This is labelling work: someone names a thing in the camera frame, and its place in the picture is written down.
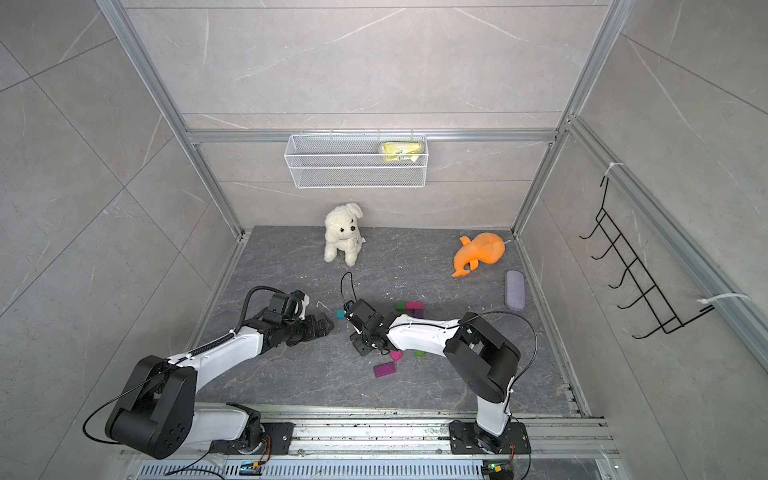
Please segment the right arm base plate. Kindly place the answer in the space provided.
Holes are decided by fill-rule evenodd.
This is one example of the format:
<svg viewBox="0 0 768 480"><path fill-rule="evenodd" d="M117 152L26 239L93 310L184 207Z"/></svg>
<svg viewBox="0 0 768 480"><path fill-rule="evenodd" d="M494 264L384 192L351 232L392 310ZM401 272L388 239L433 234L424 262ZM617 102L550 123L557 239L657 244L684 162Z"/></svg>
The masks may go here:
<svg viewBox="0 0 768 480"><path fill-rule="evenodd" d="M449 443L454 455L527 455L532 452L526 426L508 421L499 436L493 436L475 422L454 420L449 423Z"/></svg>

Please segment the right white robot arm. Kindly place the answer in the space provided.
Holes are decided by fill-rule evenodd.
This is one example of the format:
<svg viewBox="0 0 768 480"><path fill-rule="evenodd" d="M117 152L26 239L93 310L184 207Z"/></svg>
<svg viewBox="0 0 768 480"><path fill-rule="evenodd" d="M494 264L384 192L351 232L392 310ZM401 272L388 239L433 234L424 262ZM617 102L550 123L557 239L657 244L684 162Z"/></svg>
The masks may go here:
<svg viewBox="0 0 768 480"><path fill-rule="evenodd" d="M385 317L362 302L345 319L355 330L350 340L362 356L374 350L414 350L447 359L477 397L475 420L449 426L453 452L500 454L511 448L508 404L521 353L485 318L473 312L448 321L407 314Z"/></svg>

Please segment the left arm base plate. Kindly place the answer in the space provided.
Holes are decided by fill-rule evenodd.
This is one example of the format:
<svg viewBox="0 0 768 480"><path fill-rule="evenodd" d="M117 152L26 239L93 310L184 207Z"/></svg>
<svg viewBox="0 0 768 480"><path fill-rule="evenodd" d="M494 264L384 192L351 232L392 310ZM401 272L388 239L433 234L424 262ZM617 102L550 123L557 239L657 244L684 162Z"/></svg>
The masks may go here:
<svg viewBox="0 0 768 480"><path fill-rule="evenodd" d="M294 427L291 422L262 423L255 435L231 441L214 441L209 451L226 455L287 455Z"/></svg>

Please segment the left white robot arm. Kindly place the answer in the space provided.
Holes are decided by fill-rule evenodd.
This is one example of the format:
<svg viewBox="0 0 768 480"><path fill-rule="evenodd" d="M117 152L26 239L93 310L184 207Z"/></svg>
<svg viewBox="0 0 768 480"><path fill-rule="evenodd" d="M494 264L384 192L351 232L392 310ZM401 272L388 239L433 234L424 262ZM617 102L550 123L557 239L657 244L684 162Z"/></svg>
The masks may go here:
<svg viewBox="0 0 768 480"><path fill-rule="evenodd" d="M267 306L250 315L251 298L260 290L248 291L235 327L223 336L170 357L141 359L123 392L108 404L112 411L104 427L107 440L155 459L202 443L245 454L268 449L271 439L259 411L235 402L201 407L197 393L277 346L328 336L334 324L325 313L309 313L309 298L300 290L270 288Z"/></svg>

